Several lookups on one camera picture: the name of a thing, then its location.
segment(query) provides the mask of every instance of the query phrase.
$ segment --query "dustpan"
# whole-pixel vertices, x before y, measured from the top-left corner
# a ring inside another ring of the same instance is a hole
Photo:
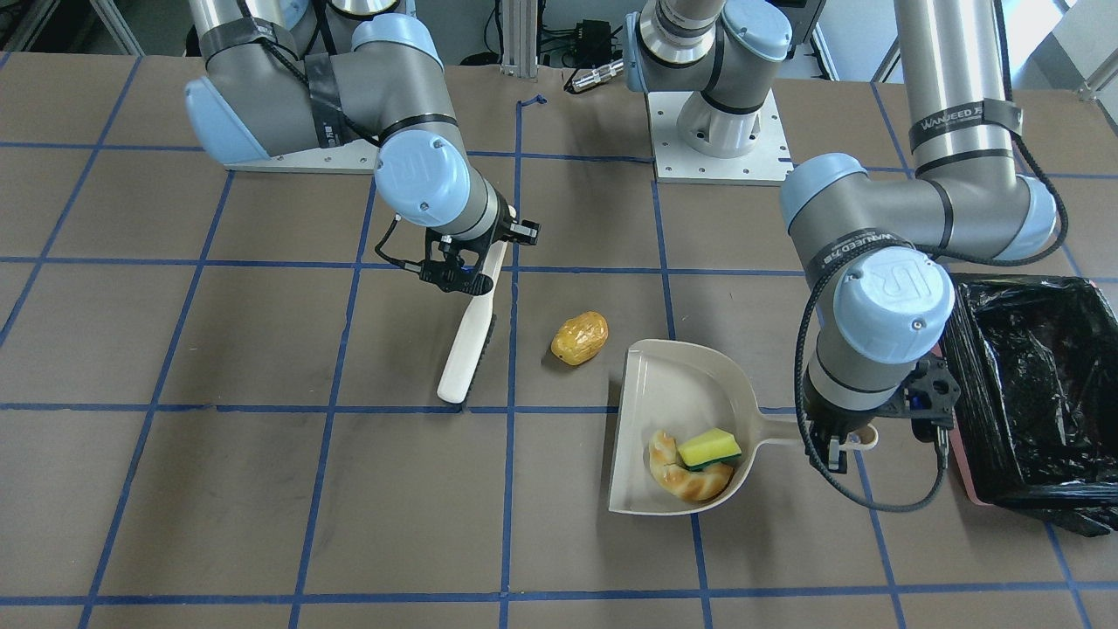
[[[688,503],[665,492],[648,473],[648,441],[664,430],[681,444],[712,428],[735,436],[741,457],[727,488],[705,503]],[[869,450],[878,432],[866,427],[845,450]],[[712,509],[729,501],[764,445],[792,446],[802,456],[796,422],[761,414],[749,379],[733,361],[709,347],[674,341],[633,344],[625,360],[625,382],[617,417],[609,511],[676,516]]]

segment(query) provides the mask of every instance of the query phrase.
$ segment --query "potato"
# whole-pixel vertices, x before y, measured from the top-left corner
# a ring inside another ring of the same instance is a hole
[[[551,354],[568,365],[581,365],[598,355],[607,339],[606,318],[590,309],[567,320],[551,340]]]

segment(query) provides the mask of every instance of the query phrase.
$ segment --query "black trash bag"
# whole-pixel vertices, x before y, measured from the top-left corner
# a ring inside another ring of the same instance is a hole
[[[1118,323],[1106,298],[1080,277],[953,277],[941,345],[978,498],[1081,534],[1115,530]]]

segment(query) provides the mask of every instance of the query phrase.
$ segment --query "blue cap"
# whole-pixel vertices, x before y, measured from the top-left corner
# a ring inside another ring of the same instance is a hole
[[[625,16],[625,49],[622,59],[625,61],[625,85],[629,92],[648,93],[648,86],[644,84],[644,72],[641,68],[641,45],[636,38],[641,37],[639,12],[627,13]]]
[[[423,50],[432,56],[443,69],[443,59],[438,58],[435,50],[435,40],[430,38],[430,31],[421,21],[404,13],[382,13],[371,20],[361,22],[353,31],[350,39],[350,48],[357,50],[359,46],[370,41],[394,41]]]
[[[826,153],[799,164],[780,185],[780,211],[784,213],[785,228],[792,227],[796,215],[815,194],[855,172],[864,173],[865,169],[846,153]]]
[[[385,142],[377,160],[377,191],[409,221],[437,227],[465,209],[470,165],[446,137],[420,128],[400,131]]]
[[[722,9],[726,30],[770,61],[783,61],[792,46],[792,25],[780,9],[765,0],[728,0]]]
[[[1017,174],[1029,185],[1029,212],[1017,235],[994,259],[1021,259],[1039,251],[1055,229],[1055,199],[1039,179]]]
[[[267,159],[268,152],[207,77],[187,83],[187,115],[202,147],[221,163]]]
[[[834,296],[835,324],[855,352],[875,363],[911,363],[939,343],[955,307],[942,266],[908,247],[854,260]]]
[[[303,13],[306,12],[306,6],[310,3],[311,0],[286,0],[283,6],[284,28],[287,30],[295,28],[299,20],[303,19]]]

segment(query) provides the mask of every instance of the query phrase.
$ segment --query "croissant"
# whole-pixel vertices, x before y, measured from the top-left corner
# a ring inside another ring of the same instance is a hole
[[[648,471],[673,496],[692,503],[718,496],[733,476],[733,468],[726,464],[714,464],[700,471],[690,471],[679,465],[675,438],[662,430],[657,430],[648,442]]]

